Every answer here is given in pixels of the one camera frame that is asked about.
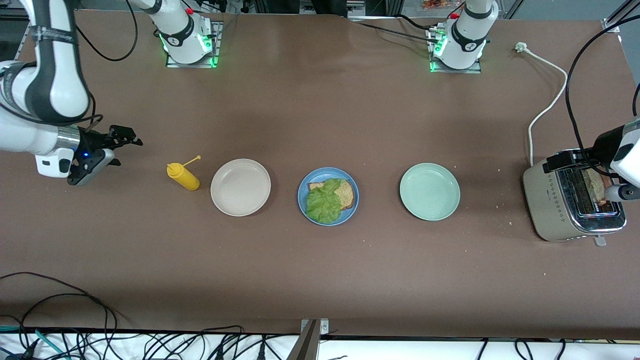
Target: toast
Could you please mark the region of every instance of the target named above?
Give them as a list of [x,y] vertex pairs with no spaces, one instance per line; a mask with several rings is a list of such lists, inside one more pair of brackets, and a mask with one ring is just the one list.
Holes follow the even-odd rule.
[[[324,183],[309,183],[309,190],[313,190],[315,188],[321,188],[324,186]],[[353,193],[353,187],[349,184],[349,181],[343,181],[339,188],[337,188],[334,193],[338,195],[340,198],[340,205],[342,207],[340,210],[350,209],[355,202],[355,194]]]

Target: mustard bottle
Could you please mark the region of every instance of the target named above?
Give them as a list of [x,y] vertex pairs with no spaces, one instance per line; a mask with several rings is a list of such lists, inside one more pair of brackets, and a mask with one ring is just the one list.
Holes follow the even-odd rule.
[[198,190],[200,187],[200,180],[195,177],[189,170],[184,168],[186,165],[190,163],[200,160],[200,155],[196,156],[193,160],[187,162],[186,164],[180,163],[170,163],[166,166],[166,174],[169,175],[170,178],[176,180],[180,185],[184,186],[185,189],[189,191]]

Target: table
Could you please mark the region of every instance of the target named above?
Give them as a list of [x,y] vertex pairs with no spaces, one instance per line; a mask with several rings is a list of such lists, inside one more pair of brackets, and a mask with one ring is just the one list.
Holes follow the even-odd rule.
[[[81,41],[81,61],[105,114],[98,130],[131,126],[145,145],[117,149],[122,166],[84,187],[39,176],[30,154],[2,153],[2,273],[71,282],[132,329],[295,332],[300,318],[322,317],[337,334],[637,337],[639,204],[625,204],[629,224],[606,248],[548,243],[521,185],[527,126],[561,76],[512,48],[527,42],[568,69],[598,22],[499,20],[477,76],[430,73],[419,40],[331,15],[229,16],[217,69],[166,69],[150,19],[137,16],[129,59],[104,61]],[[77,13],[111,56],[129,47],[130,21]],[[420,34],[396,19],[372,23]],[[585,143],[630,120],[634,84],[616,35],[593,44],[572,85]],[[575,147],[564,104],[539,121],[534,141],[536,160]],[[165,166],[196,155],[189,168],[202,188],[190,193]],[[218,211],[208,186],[237,158],[262,163],[273,184],[244,218]],[[458,178],[460,206],[446,220],[403,208],[400,178],[421,162]],[[296,203],[301,179],[323,166],[346,170],[360,189],[353,218],[332,228]],[[14,313],[62,291],[26,277],[0,286],[1,307]],[[102,321],[95,306],[62,299],[26,325]]]

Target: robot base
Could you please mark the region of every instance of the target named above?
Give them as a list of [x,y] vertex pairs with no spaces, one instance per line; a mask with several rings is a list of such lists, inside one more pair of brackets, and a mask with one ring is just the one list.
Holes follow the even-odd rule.
[[[446,23],[444,22],[440,22],[438,23],[437,27],[425,30],[425,33],[427,35],[427,38],[433,38],[438,40],[439,42],[442,41],[442,35],[443,35],[443,29],[446,27]],[[476,62],[474,62],[473,65],[471,65],[470,67],[466,68],[466,69],[454,69],[451,67],[446,66],[442,60],[440,60],[438,57],[436,57],[434,55],[435,51],[436,51],[436,47],[440,46],[440,43],[434,43],[434,42],[429,42],[428,43],[428,49],[429,49],[429,67],[431,69],[431,72],[448,72],[448,73],[453,73],[453,74],[480,74],[481,73],[481,69],[480,69],[480,61],[476,60]]]
[[175,61],[171,56],[167,54],[166,67],[179,67],[179,68],[195,68],[195,69],[214,69],[218,67],[218,57],[220,56],[220,45],[222,43],[222,21],[206,22],[208,27],[208,33],[211,34],[209,39],[203,40],[204,42],[210,42],[212,47],[210,53],[206,54],[200,61],[196,61],[191,64],[183,64]]

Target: blue plate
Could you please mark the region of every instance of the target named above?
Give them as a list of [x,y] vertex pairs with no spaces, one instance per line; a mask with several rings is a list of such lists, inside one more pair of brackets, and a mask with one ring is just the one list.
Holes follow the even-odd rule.
[[[349,209],[343,210],[338,220],[330,224],[320,224],[319,222],[316,222],[307,216],[307,195],[309,195],[309,183],[322,183],[323,181],[332,178],[345,179],[346,181],[349,181],[349,184],[351,184],[351,187],[353,188],[353,206],[351,206],[351,208]],[[300,207],[300,211],[302,211],[302,213],[307,217],[307,219],[309,219],[309,221],[321,226],[336,226],[349,220],[353,213],[356,212],[359,200],[360,194],[358,193],[358,186],[356,186],[356,182],[349,174],[335,167],[323,167],[311,171],[309,175],[305,176],[305,178],[302,179],[300,187],[298,188],[298,206]]]

